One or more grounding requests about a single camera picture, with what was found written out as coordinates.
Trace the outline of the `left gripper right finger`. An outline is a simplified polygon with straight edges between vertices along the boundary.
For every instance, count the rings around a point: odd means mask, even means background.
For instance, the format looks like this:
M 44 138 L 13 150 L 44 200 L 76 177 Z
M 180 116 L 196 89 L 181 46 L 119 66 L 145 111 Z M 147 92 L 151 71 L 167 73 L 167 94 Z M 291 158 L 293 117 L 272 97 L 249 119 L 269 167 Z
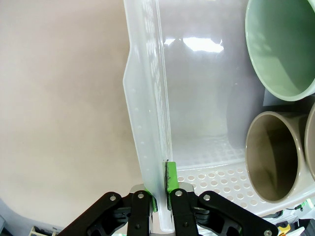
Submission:
M 165 163 L 168 208 L 177 236 L 197 236 L 198 227 L 217 236 L 277 236 L 276 225 L 214 191 L 197 195 L 192 184 L 178 182 L 175 162 Z

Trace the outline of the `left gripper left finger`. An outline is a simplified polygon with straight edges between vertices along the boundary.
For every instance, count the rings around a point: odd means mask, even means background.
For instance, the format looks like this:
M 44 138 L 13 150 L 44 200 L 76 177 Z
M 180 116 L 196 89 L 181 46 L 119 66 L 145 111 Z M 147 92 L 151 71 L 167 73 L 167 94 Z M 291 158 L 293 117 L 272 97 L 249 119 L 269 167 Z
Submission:
M 153 199 L 142 184 L 132 187 L 124 197 L 116 192 L 107 192 L 59 235 L 112 236 L 127 225 L 128 236 L 148 236 Z

